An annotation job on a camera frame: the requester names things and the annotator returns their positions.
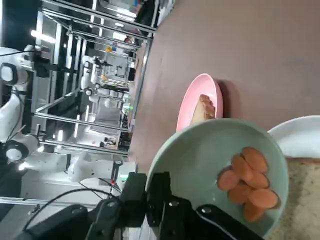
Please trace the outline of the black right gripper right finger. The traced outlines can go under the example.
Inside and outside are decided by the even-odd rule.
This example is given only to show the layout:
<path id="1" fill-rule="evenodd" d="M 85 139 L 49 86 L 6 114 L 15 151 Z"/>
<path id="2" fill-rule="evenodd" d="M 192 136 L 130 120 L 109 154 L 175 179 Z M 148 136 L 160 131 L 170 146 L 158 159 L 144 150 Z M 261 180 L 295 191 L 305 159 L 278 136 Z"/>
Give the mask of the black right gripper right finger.
<path id="1" fill-rule="evenodd" d="M 169 172 L 155 173 L 146 191 L 146 217 L 159 240 L 261 240 L 257 233 L 212 204 L 192 208 L 171 191 Z"/>

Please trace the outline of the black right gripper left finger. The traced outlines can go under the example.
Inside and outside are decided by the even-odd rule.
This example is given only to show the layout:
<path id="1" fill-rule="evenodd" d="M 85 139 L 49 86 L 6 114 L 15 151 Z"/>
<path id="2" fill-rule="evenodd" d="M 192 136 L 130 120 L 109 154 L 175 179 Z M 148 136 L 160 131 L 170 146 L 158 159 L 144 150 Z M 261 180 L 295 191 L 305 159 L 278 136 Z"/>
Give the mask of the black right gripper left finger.
<path id="1" fill-rule="evenodd" d="M 25 240 L 112 240 L 116 229 L 139 228 L 146 213 L 147 176 L 131 172 L 121 195 L 111 193 L 94 209 L 70 205 L 45 220 L 23 228 Z"/>

